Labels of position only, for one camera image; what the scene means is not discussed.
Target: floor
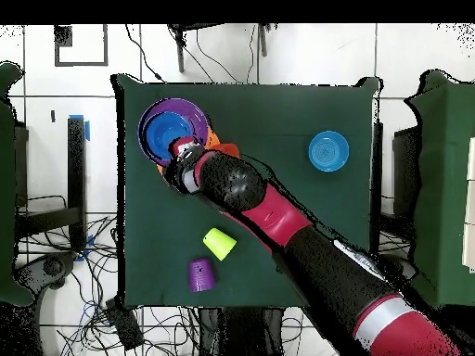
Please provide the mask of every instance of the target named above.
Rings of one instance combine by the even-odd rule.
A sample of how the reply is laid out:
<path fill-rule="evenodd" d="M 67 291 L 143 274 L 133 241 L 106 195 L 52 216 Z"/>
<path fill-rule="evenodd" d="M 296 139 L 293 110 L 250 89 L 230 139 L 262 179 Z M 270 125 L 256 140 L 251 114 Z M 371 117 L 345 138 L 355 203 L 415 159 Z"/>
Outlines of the floor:
<path fill-rule="evenodd" d="M 131 38 L 142 45 L 145 58 L 129 40 L 124 25 L 109 25 L 107 67 L 55 67 L 53 26 L 0 26 L 0 60 L 15 62 L 25 70 L 25 77 L 9 94 L 18 119 L 26 121 L 30 130 L 29 196 L 67 196 L 66 119 L 81 114 L 90 122 L 90 140 L 86 142 L 86 210 L 90 223 L 112 219 L 117 210 L 117 129 L 111 74 L 128 73 L 144 82 L 155 82 L 149 66 L 167 82 L 207 82 L 208 76 L 195 57 L 215 82 L 233 83 L 236 79 L 257 83 L 257 29 L 252 23 L 229 23 L 203 29 L 198 37 L 196 32 L 189 32 L 186 35 L 189 53 L 185 52 L 183 74 L 178 71 L 176 45 L 166 26 L 128 27 Z M 416 23 L 272 24 L 266 34 L 267 57 L 259 57 L 259 83 L 352 85 L 363 77 L 380 77 L 384 87 L 379 116 L 385 133 L 382 194 L 391 197 L 392 135 L 417 123 L 403 99 L 416 93 L 419 76 L 426 70 L 441 69 L 459 81 L 475 79 L 474 27 L 474 24 Z M 73 25 L 72 31 L 72 46 L 59 49 L 61 62 L 103 61 L 102 25 Z M 204 56 L 197 39 L 200 49 L 218 60 L 232 77 Z M 60 208 L 61 204 L 60 198 L 32 200 L 29 211 Z M 384 211 L 392 212 L 389 198 L 383 198 L 382 205 Z M 99 225 L 100 222 L 93 224 L 90 232 L 94 233 Z M 19 255 L 18 263 L 35 258 L 38 256 L 35 252 L 45 250 L 35 245 L 35 240 L 20 245 L 24 253 Z M 95 243 L 114 247 L 109 230 Z M 100 256 L 91 253 L 90 258 L 97 262 Z M 105 266 L 108 272 L 101 274 L 100 283 L 105 299 L 109 299 L 117 290 L 114 272 L 117 261 L 108 259 Z M 73 272 L 81 283 L 83 296 L 95 299 L 91 291 L 96 285 L 91 283 L 84 261 L 76 261 Z M 137 316 L 149 342 L 186 341 L 184 328 L 175 329 L 176 323 L 181 321 L 176 308 L 143 308 L 137 311 Z M 286 356 L 338 356 L 299 309 L 288 309 L 285 317 L 290 318 L 282 328 L 282 337 L 288 341 L 284 344 Z M 84 311 L 78 282 L 73 277 L 70 276 L 61 289 L 48 290 L 40 317 L 45 356 L 64 354 L 65 339 L 61 334 L 73 336 L 85 319 L 87 310 Z M 163 320 L 166 322 L 158 326 L 157 321 Z M 117 342 L 115 335 L 106 336 L 105 345 Z M 179 356 L 190 356 L 192 352 L 190 340 L 176 349 L 170 345 L 168 348 L 177 350 Z M 78 356 L 106 356 L 104 351 L 80 352 Z M 109 356 L 146 354 L 165 356 L 164 351 L 150 344 L 136 353 L 124 352 L 121 348 L 109 350 Z"/>

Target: purple cup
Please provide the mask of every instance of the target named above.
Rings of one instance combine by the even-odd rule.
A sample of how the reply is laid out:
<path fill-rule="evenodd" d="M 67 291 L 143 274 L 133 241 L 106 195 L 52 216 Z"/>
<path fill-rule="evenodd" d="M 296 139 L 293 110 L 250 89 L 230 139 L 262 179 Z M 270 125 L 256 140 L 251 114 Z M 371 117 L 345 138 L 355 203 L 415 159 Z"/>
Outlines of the purple cup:
<path fill-rule="evenodd" d="M 188 284 L 191 292 L 207 291 L 214 288 L 215 281 L 210 261 L 200 258 L 189 263 Z"/>

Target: blue bowl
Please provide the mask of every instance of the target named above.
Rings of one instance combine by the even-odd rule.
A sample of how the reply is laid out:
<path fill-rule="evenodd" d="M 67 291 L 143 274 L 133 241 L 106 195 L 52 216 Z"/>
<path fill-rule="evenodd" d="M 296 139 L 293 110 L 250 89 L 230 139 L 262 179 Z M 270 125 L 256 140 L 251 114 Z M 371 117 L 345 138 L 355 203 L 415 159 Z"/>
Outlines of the blue bowl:
<path fill-rule="evenodd" d="M 172 159 L 168 148 L 174 139 L 193 134 L 189 122 L 173 112 L 159 113 L 145 128 L 148 147 L 160 159 Z"/>
<path fill-rule="evenodd" d="M 343 135 L 324 131 L 316 135 L 308 146 L 308 157 L 320 171 L 334 172 L 340 169 L 350 155 L 350 147 Z"/>

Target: table surface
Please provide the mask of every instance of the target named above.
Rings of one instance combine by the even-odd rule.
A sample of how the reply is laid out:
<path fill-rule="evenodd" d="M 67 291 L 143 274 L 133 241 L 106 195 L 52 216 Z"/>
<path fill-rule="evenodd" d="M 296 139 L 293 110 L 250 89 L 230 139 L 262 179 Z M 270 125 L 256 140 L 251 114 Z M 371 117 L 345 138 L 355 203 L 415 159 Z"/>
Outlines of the table surface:
<path fill-rule="evenodd" d="M 116 99 L 118 108 L 123 108 L 125 129 L 126 304 L 306 305 L 252 234 L 199 198 L 174 192 L 144 156 L 137 124 L 151 104 L 165 97 L 195 103 L 221 142 L 235 143 L 241 153 L 268 164 L 322 223 L 368 248 L 376 78 L 365 78 L 357 87 L 164 84 L 139 83 L 127 75 L 112 78 L 120 86 Z M 320 172 L 308 159 L 311 140 L 326 130 L 341 133 L 350 146 L 349 159 L 337 172 Z M 256 167 L 266 175 L 263 166 Z M 223 261 L 202 243 L 213 227 L 237 240 Z M 216 287 L 190 293 L 188 264 L 203 257 L 212 261 Z"/>

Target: cup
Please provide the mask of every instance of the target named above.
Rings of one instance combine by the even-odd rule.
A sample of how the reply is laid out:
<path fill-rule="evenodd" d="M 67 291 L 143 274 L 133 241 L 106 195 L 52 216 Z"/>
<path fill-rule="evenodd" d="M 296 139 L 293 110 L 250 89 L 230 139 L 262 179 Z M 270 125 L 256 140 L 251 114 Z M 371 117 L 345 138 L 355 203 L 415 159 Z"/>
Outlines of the cup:
<path fill-rule="evenodd" d="M 189 263 L 188 284 L 191 292 L 202 292 L 214 288 L 215 281 L 210 261 L 200 258 Z"/>
<path fill-rule="evenodd" d="M 210 232 L 203 237 L 203 243 L 212 251 L 219 261 L 222 261 L 236 245 L 236 240 L 224 234 L 219 229 L 212 228 Z"/>

